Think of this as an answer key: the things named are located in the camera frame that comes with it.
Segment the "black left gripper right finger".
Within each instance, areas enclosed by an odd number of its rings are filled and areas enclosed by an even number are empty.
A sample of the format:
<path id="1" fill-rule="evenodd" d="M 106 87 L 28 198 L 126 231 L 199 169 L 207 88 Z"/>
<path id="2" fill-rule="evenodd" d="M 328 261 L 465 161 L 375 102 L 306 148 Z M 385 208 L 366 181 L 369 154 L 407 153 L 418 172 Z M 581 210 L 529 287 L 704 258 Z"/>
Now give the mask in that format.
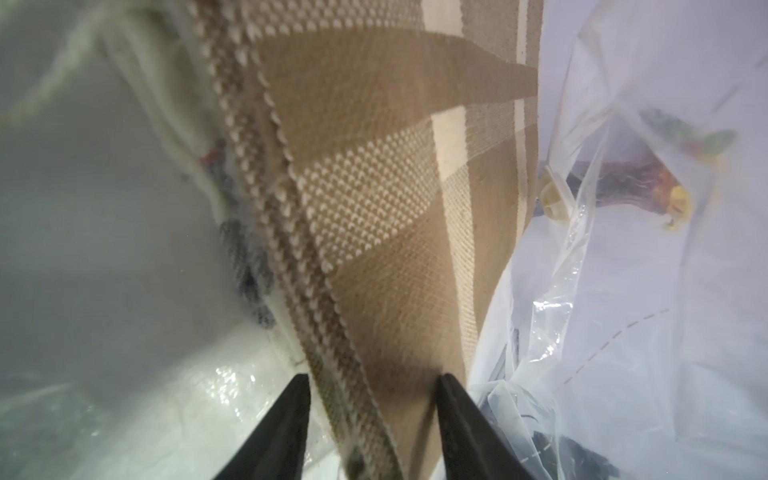
<path id="1" fill-rule="evenodd" d="M 534 479 L 502 443 L 454 375 L 438 377 L 435 401 L 448 480 Z"/>

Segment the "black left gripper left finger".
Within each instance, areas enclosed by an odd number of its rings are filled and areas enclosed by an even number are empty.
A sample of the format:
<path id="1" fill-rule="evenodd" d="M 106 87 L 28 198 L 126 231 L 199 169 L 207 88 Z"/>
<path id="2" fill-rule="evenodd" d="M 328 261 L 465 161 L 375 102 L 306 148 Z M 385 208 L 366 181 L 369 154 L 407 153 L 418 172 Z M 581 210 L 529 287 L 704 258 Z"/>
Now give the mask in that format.
<path id="1" fill-rule="evenodd" d="M 216 480 L 295 480 L 303 474 L 310 419 L 308 374 L 296 374 Z"/>

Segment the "clear plastic vacuum bag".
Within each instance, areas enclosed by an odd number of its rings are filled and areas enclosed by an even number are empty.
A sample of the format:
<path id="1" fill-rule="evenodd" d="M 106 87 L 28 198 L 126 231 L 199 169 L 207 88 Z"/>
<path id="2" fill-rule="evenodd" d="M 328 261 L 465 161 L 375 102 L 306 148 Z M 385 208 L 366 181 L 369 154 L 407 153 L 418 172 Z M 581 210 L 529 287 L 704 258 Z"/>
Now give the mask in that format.
<path id="1" fill-rule="evenodd" d="M 309 375 L 250 238 L 189 1 L 1 5 L 1 475 L 212 479 Z M 540 1 L 532 217 L 465 387 L 536 479 L 767 475 L 767 5 Z M 738 138 L 706 166 L 658 108 Z M 690 221 L 595 206 L 642 141 Z"/>

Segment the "brown beige plaid scarf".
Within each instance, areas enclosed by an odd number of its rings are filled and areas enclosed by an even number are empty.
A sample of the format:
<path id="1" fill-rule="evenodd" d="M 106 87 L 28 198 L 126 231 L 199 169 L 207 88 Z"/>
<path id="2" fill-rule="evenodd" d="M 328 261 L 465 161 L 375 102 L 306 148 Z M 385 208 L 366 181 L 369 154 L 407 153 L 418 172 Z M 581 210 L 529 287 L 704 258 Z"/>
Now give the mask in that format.
<path id="1" fill-rule="evenodd" d="M 249 236 L 352 479 L 426 479 L 536 196 L 540 1 L 189 1 Z"/>

